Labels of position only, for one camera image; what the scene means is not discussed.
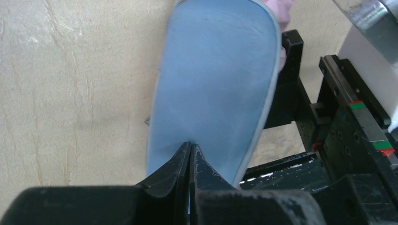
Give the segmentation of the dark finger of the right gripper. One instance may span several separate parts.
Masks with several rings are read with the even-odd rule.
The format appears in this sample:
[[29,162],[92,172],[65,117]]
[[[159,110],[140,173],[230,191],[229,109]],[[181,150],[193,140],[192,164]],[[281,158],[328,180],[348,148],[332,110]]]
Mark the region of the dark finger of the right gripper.
[[304,41],[297,30],[289,30],[282,34],[282,45],[286,49],[286,63],[278,75],[265,129],[301,121],[305,110],[299,78]]

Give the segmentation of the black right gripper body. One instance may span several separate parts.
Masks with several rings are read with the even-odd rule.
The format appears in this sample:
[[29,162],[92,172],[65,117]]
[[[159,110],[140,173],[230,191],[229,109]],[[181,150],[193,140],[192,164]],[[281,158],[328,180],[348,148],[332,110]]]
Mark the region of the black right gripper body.
[[347,59],[321,57],[312,104],[299,84],[295,122],[305,152],[247,170],[242,189],[309,192],[329,225],[398,222],[398,145],[390,119]]

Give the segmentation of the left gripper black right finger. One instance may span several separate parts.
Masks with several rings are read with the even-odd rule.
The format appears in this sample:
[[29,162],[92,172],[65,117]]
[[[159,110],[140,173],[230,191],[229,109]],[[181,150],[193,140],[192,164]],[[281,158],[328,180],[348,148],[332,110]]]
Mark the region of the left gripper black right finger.
[[324,225],[315,199],[302,190],[238,190],[193,144],[190,159],[192,225]]

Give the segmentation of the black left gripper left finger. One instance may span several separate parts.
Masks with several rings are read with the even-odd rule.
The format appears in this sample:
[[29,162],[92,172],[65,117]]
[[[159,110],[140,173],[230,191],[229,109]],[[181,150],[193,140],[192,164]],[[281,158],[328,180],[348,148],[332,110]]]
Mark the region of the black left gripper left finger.
[[20,193],[3,225],[185,225],[191,144],[133,186],[32,187]]

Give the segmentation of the light blue glasses case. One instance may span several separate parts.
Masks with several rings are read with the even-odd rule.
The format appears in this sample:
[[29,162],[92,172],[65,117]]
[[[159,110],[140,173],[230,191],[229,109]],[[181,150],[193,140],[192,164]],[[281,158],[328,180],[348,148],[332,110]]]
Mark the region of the light blue glasses case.
[[166,25],[146,174],[184,142],[231,185],[243,178],[275,94],[282,37],[261,0],[179,0]]

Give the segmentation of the pink and black folding umbrella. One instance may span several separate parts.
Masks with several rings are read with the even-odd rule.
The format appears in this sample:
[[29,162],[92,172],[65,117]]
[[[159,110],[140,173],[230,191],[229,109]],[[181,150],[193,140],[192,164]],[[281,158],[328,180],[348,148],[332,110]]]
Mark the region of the pink and black folding umbrella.
[[293,5],[293,0],[264,0],[266,6],[275,15],[281,33],[285,32],[287,26],[291,21],[290,9]]

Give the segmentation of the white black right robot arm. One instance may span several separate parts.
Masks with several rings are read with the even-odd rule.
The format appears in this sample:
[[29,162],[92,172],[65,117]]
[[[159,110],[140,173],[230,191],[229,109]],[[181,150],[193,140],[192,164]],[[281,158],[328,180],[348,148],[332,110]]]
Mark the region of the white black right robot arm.
[[398,222],[398,3],[337,0],[350,20],[338,55],[320,58],[318,99],[299,78],[303,40],[283,34],[286,64],[265,128],[295,122],[305,152],[249,168],[242,189],[301,189],[329,225]]

